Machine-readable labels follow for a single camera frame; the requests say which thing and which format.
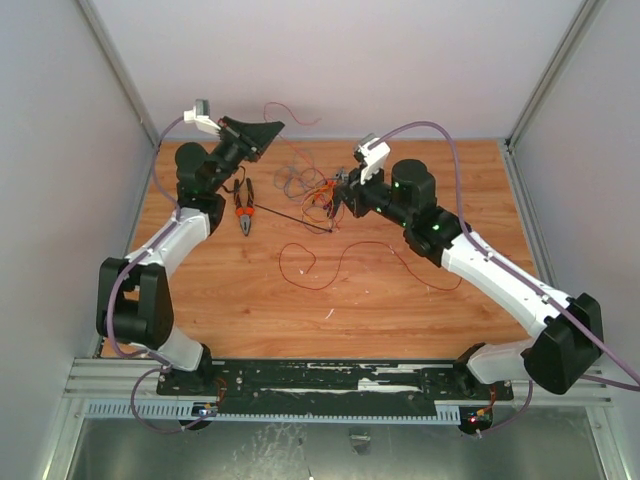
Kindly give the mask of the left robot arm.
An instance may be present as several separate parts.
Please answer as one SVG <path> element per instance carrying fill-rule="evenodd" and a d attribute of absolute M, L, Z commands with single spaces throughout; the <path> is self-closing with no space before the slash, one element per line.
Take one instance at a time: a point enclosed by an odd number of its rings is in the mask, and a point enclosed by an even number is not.
<path fill-rule="evenodd" d="M 256 162 L 283 130 L 280 121 L 245 123 L 224 116 L 188 114 L 187 123 L 212 130 L 219 139 L 212 151 L 188 142 L 175 153 L 174 210 L 145 244 L 124 258 L 109 257 L 99 270 L 96 329 L 113 350 L 133 345 L 180 372 L 191 393 L 208 392 L 215 371 L 200 342 L 183 333 L 174 320 L 169 279 L 192 250 L 219 226 L 225 198 L 219 189 L 242 162 Z"/>

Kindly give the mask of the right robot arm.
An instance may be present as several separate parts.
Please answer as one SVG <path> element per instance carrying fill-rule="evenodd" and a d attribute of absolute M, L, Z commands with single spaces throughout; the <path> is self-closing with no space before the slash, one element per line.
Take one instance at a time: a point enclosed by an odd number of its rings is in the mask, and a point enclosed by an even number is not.
<path fill-rule="evenodd" d="M 555 289 L 493 249 L 469 224 L 438 205 L 435 178 L 421 161 L 398 162 L 389 182 L 382 171 L 362 180 L 360 169 L 354 169 L 335 196 L 357 218 L 376 212 L 402 227 L 413 252 L 471 283 L 527 332 L 524 341 L 478 343 L 467 349 L 453 374 L 460 395 L 476 398 L 503 380 L 532 380 L 563 395 L 600 358 L 596 343 L 603 328 L 597 300 Z"/>

